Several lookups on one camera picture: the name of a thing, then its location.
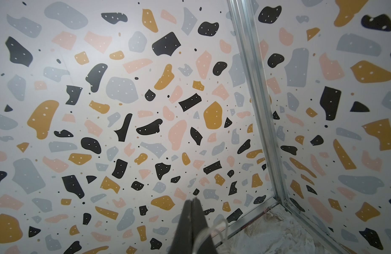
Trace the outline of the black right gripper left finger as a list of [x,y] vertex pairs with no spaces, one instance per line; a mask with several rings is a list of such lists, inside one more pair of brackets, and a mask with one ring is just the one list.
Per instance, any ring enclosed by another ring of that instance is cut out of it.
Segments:
[[192,201],[184,203],[183,210],[178,222],[175,236],[168,254],[191,254],[192,253]]

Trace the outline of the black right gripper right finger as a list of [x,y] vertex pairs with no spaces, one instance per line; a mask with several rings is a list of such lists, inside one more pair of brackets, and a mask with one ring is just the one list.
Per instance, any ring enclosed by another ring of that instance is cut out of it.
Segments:
[[192,252],[194,254],[217,254],[200,200],[194,198],[191,211]]

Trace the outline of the metal right corner post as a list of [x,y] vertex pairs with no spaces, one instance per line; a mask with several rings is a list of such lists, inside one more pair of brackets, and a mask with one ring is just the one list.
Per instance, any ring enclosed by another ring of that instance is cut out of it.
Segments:
[[273,186],[274,198],[277,204],[286,208],[331,253],[344,254],[346,250],[338,242],[323,232],[315,223],[308,220],[290,202],[271,111],[269,92],[266,85],[253,7],[248,1],[229,1],[228,5],[255,110],[257,126],[261,134],[261,142],[266,157],[267,170]]

